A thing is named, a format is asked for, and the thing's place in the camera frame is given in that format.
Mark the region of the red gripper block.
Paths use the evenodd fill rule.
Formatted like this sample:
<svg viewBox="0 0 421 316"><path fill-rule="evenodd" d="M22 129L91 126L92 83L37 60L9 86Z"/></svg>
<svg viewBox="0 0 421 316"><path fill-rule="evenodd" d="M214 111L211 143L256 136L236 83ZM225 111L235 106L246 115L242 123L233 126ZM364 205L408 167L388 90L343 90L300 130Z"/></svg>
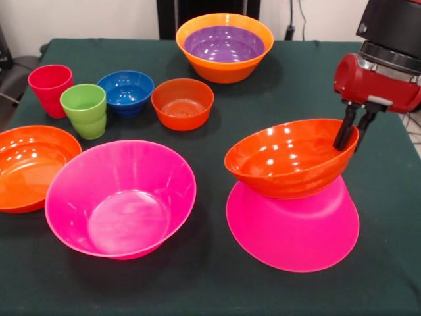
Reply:
<svg viewBox="0 0 421 316"><path fill-rule="evenodd" d="M375 103L387 111L406 113L420 106L420 77L387 68L349 53L340 61L334 76L334 92L342 100L350 101L344 119L334 140L333 147L338 151L345 149L353 130L358 105ZM357 128L359 140L355 147L358 151L368 127L377 116L377 112L367 110L360 119Z"/></svg>

